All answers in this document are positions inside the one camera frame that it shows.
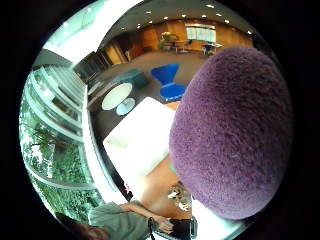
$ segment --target person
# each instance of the person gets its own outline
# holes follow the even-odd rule
[[[172,232],[173,224],[167,218],[143,208],[138,203],[116,204],[109,202],[91,209],[89,224],[81,223],[62,213],[56,218],[79,240],[142,240],[150,235],[149,219],[153,219],[159,231]]]

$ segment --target blue chair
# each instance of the blue chair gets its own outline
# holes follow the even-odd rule
[[[179,100],[186,90],[186,86],[173,82],[178,68],[177,63],[170,63],[151,70],[151,75],[162,84],[160,96],[166,101]]]

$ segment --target window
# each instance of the window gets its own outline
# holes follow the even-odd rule
[[[216,42],[216,30],[214,26],[204,24],[185,24],[188,39]]]

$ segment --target white round table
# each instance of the white round table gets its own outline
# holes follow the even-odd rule
[[[132,91],[131,83],[122,83],[113,88],[102,101],[103,110],[111,110],[115,107],[118,115],[125,115],[131,111],[135,105],[133,98],[127,98]]]

